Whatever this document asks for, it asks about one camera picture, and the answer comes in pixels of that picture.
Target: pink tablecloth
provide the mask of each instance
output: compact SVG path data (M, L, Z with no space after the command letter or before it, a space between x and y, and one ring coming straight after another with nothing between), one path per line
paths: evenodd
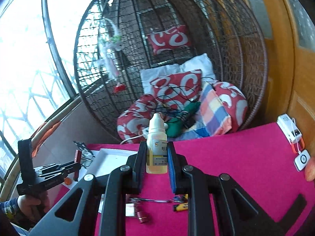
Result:
M304 172L297 172L293 164L295 154L276 123L224 136L178 141L174 145L178 154L185 155L189 164L204 173L230 174L275 221L284 216L298 194L303 194L307 206L287 236L300 228L315 204L314 183L306 182ZM138 146L90 144L88 147L137 151ZM64 188L59 198L67 191ZM168 174L145 175L141 197L170 199L173 196ZM127 236L187 235L187 211L173 212L172 204L161 203L145 202L142 207L151 215L151 222L140 224L135 218L127 218Z

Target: patterned sleeve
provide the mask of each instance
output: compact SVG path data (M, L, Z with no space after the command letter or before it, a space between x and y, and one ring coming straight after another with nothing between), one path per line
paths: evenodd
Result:
M30 221L20 210L18 206L18 199L11 199L9 201L0 202L0 209L13 224L22 227L25 230L35 226L35 223Z

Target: person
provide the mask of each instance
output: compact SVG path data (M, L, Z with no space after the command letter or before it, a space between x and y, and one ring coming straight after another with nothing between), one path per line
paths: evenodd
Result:
M44 212L50 209L48 193L43 192L39 195L39 199L30 195L22 195L9 201L0 202L0 209L12 224L15 224L25 230L34 227L40 217L37 205L44 205Z

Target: apple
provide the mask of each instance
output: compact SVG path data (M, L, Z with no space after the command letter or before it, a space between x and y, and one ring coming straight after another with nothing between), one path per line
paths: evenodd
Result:
M305 167L305 179L310 182L315 179L315 157L311 157Z

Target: red and white patterned cushion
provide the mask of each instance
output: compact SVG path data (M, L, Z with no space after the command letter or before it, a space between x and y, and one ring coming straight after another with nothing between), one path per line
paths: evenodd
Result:
M154 97L168 107L183 110L201 90L201 70L161 76L153 81Z
M226 112L231 116L232 128L235 132L243 123L247 112L247 101L243 93L233 84L217 81L213 84L216 94L222 101Z
M142 129L149 126L159 102L149 94L144 94L130 108L124 111L117 119L117 132L121 139L127 139L142 134ZM140 143L144 137L128 140L128 143Z
M158 33L147 35L153 47L153 54L159 55L162 51L170 51L182 46L191 46L188 29L185 25L174 26Z

